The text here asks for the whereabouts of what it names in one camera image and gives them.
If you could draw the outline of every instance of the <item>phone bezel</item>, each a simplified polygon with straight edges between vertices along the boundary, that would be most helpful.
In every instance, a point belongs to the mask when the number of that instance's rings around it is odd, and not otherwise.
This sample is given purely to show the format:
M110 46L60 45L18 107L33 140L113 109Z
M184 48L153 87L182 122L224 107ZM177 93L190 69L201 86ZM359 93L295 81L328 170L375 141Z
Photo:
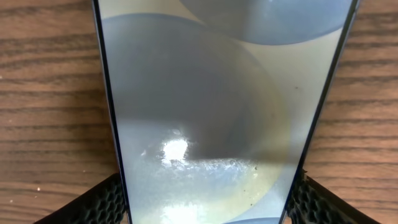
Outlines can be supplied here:
M291 197L293 182L296 178L300 177L300 171L303 168L305 157L307 155L308 148L311 143L311 139L312 139L315 129L317 127L318 119L322 113L322 108L326 101L328 91L333 82L333 79L334 79L334 76L335 76L335 73L336 73L336 70L338 67L339 59L343 53L343 49L344 49L345 43L348 38L348 33L351 29L351 26L353 25L353 21L354 21L356 11L359 6L359 2L360 2L360 0L352 0L352 2L351 2L351 6L349 8L349 11L348 11L348 14L347 14L344 26L343 26L343 30L340 35L340 39L338 41L338 45L336 47L336 51L333 56L333 60L330 64L329 72L326 77L325 84L323 86L320 100L318 102L317 109L315 111L315 115L313 117L312 124L311 124L310 130L308 132L308 136L305 141L305 145L304 145L302 154L300 156L300 160L297 165L296 173L294 175L294 179L292 180L292 185L290 186L289 194L288 194L287 200L285 202L285 207L280 216L279 224L282 224L284 221L284 218L286 215L286 206L287 206L287 202L289 201L289 199ZM129 199L127 196L126 180L124 177L123 159L122 159L121 151L120 151L118 129L117 129L117 125L116 125L116 115L114 112L113 97L112 97L111 84L110 84L109 72L108 72L108 63L107 63L107 59L106 59L106 50L105 50L105 44L104 44L104 38L103 38L100 5L98 3L98 0L92 0L92 5L93 5L93 12L94 12L96 33L97 33L97 38L98 38L99 52L100 52L101 62L102 62L106 99L108 102L109 117L110 117L112 135L113 135L114 146L115 146L115 151L116 151L116 159L118 161L119 171L120 171L121 180L122 180L124 199L125 199L126 208L127 208L127 219L128 219L128 223L131 223L131 212L129 211Z

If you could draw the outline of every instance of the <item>brown wooden surface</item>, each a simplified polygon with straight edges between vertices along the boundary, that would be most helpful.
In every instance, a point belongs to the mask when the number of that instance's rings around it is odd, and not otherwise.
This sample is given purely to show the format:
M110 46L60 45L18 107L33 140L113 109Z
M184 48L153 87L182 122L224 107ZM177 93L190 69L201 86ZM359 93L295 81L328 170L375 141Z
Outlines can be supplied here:
M398 1L359 11L305 168L397 223ZM0 1L0 30L0 223L32 223L117 172L90 1Z

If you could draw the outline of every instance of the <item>phone screen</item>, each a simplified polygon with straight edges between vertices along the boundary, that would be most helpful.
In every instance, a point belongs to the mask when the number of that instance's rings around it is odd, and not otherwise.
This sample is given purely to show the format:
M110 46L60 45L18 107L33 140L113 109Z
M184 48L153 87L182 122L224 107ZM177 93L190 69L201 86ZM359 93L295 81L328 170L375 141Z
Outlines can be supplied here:
M280 222L353 4L95 0L130 221Z

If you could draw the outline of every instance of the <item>smartphone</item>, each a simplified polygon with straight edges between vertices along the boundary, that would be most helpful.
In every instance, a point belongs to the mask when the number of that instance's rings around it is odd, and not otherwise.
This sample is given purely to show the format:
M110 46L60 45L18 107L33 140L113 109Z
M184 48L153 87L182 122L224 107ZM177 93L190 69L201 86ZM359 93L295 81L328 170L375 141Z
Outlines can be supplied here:
M93 0L133 224L282 223L358 0Z

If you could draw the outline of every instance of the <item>circular shape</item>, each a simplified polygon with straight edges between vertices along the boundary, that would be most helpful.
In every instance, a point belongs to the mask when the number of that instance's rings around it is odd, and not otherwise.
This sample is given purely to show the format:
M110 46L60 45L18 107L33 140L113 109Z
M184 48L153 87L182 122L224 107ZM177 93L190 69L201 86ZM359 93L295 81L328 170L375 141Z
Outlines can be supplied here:
M199 20L262 45L312 40L343 26L351 0L181 0Z
M224 223L265 195L289 120L256 60L174 16L117 16L103 30L132 222Z

